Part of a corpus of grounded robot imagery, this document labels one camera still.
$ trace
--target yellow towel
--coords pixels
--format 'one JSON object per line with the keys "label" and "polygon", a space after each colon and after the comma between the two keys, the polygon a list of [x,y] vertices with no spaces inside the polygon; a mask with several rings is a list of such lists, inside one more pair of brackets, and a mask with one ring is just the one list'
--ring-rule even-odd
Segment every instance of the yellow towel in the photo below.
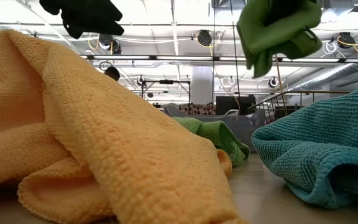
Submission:
{"label": "yellow towel", "polygon": [[58,223],[244,223],[209,140],[66,47],[5,30],[0,183],[11,179]]}

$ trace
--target waffle texture towel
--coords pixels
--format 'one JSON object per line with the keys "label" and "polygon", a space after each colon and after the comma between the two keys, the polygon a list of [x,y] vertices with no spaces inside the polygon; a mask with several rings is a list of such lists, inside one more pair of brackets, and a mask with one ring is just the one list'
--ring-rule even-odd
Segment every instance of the waffle texture towel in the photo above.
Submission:
{"label": "waffle texture towel", "polygon": [[174,120],[192,133],[211,140],[215,147],[229,155],[232,166],[238,166],[248,158],[248,146],[238,141],[223,121],[204,123],[195,118],[174,118]]}
{"label": "waffle texture towel", "polygon": [[358,200],[358,89],[259,128],[252,143],[302,200],[325,208]]}
{"label": "waffle texture towel", "polygon": [[58,223],[244,223],[211,141],[63,45],[4,30],[0,183],[20,178],[23,206]]}

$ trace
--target teal towel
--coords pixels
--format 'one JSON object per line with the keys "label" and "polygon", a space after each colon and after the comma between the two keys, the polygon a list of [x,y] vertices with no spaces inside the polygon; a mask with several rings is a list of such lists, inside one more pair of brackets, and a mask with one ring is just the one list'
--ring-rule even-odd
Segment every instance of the teal towel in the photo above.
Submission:
{"label": "teal towel", "polygon": [[193,134],[211,140],[215,147],[225,151],[229,155],[234,167],[238,166],[248,158],[248,146],[238,141],[223,121],[204,123],[195,118],[173,119]]}
{"label": "teal towel", "polygon": [[305,202],[341,208],[358,200],[358,89],[259,128],[252,143]]}

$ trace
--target table surface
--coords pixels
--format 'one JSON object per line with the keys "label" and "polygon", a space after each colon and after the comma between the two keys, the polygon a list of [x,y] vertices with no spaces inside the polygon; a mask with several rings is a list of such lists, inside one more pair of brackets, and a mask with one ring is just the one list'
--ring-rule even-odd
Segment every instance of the table surface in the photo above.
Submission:
{"label": "table surface", "polygon": [[[259,159],[251,154],[249,160],[233,170],[229,178],[238,211],[250,224],[355,224],[358,207],[325,210],[304,203],[274,176]],[[0,223],[51,223],[38,218],[17,201],[15,191],[0,190]],[[116,223],[112,220],[98,222]]]}

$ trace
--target person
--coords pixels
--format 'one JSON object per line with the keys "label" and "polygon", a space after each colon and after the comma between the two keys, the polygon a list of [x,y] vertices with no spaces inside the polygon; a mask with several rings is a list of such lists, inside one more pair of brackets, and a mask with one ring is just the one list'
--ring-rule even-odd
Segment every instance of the person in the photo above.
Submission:
{"label": "person", "polygon": [[104,74],[108,75],[110,78],[114,79],[117,82],[120,77],[118,70],[113,66],[108,67],[106,71],[104,71]]}

